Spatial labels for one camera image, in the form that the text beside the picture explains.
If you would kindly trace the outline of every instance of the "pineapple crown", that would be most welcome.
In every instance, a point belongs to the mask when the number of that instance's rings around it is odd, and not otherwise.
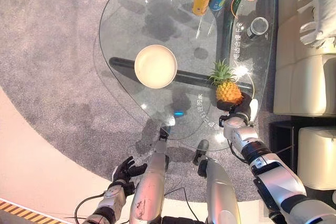
[[[226,81],[234,81],[232,78],[234,74],[231,73],[231,68],[229,65],[224,63],[225,60],[214,62],[215,68],[209,76],[209,80],[212,80],[212,85],[218,86],[222,85]]]

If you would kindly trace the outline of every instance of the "black cable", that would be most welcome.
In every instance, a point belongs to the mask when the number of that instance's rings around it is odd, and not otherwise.
[[[64,219],[74,219],[74,217],[64,217]],[[77,219],[86,220],[86,218],[77,217]]]
[[[75,218],[75,222],[76,222],[76,224],[79,224],[79,222],[78,222],[78,217],[77,217],[77,211],[78,211],[79,207],[80,207],[84,202],[86,202],[86,201],[88,201],[88,200],[103,197],[104,194],[105,194],[105,193],[102,193],[102,194],[100,194],[100,195],[91,196],[91,197],[89,197],[89,198],[86,198],[86,199],[82,200],[82,202],[78,204],[78,206],[76,207],[76,210],[75,210],[75,217],[74,217],[74,218]]]
[[[242,161],[243,163],[247,164],[247,162],[246,162],[245,159],[239,157],[239,156],[235,153],[235,151],[233,150],[233,147],[232,147],[232,143],[229,142],[229,139],[227,139],[227,143],[229,144],[231,153],[232,153],[237,159],[239,159],[239,160]]]
[[[191,207],[190,207],[190,205],[189,205],[189,202],[188,202],[188,199],[187,199],[187,193],[185,192],[185,188],[184,188],[184,186],[183,186],[183,187],[180,187],[180,188],[178,188],[178,189],[169,191],[168,193],[164,194],[164,196],[166,196],[166,195],[168,195],[168,194],[171,194],[171,193],[173,193],[173,192],[175,192],[175,191],[178,191],[178,190],[180,190],[180,189],[183,189],[183,190],[184,190],[185,201],[187,202],[187,205],[188,205],[190,211],[191,211],[191,212],[193,213],[193,215],[195,216],[196,220],[199,221],[198,217],[196,216],[196,214],[194,213],[194,211],[191,209]]]

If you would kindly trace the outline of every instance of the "white sofa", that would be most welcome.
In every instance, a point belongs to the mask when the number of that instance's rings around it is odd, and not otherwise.
[[[334,117],[336,48],[315,49],[300,41],[301,25],[313,19],[310,11],[297,12],[307,1],[279,0],[274,113]]]

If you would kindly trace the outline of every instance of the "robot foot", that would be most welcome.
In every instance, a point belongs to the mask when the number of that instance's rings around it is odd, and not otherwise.
[[[194,165],[199,165],[201,161],[201,157],[205,156],[206,151],[209,149],[209,141],[208,140],[201,140],[200,143],[197,146],[197,150],[195,152],[193,164]]]

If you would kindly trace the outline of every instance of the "beige floor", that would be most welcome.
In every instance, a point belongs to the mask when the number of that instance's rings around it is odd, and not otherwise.
[[[18,113],[0,88],[0,198],[45,214],[64,218],[82,199],[100,194],[109,181],[82,168],[43,139]],[[119,222],[128,220],[128,197]],[[98,200],[85,203],[79,215],[94,211]],[[191,202],[200,220],[206,204]],[[239,203],[242,223],[272,223],[264,217],[261,201]],[[186,202],[166,199],[163,215],[192,218]]]

